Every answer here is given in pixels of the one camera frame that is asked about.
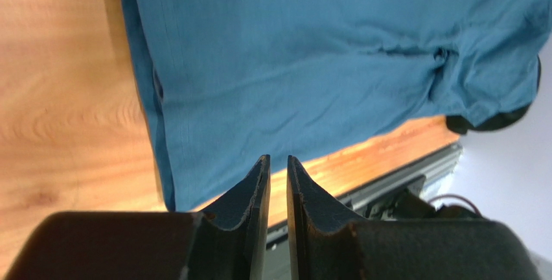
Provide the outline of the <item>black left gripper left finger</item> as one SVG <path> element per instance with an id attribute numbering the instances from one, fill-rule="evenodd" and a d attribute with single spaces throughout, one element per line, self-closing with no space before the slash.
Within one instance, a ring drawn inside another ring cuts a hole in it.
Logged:
<path id="1" fill-rule="evenodd" d="M 270 157 L 191 213 L 60 212 L 30 235 L 7 279 L 260 279 Z"/>

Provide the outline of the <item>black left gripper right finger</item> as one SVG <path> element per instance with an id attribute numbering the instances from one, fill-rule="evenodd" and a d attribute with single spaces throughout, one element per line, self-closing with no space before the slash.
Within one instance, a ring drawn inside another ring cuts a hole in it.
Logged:
<path id="1" fill-rule="evenodd" d="M 526 247 L 504 224 L 458 205 L 434 209 L 402 192 L 397 220 L 365 218 L 288 158 L 293 279 L 538 279 Z"/>

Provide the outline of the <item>blue t shirt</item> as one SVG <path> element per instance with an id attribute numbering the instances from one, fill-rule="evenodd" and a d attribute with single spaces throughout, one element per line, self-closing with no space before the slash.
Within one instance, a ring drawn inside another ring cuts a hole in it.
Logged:
<path id="1" fill-rule="evenodd" d="M 394 130 L 534 101 L 551 0 L 121 0 L 167 209 Z"/>

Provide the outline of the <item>black baseball cap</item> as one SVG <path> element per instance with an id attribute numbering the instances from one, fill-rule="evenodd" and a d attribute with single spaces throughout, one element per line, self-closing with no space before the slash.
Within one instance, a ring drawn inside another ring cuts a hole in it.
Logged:
<path id="1" fill-rule="evenodd" d="M 434 95 L 443 103 L 446 126 L 459 135 L 494 132 L 519 122 L 540 89 L 538 55 L 493 58 L 471 66 L 457 62 L 443 70 Z"/>

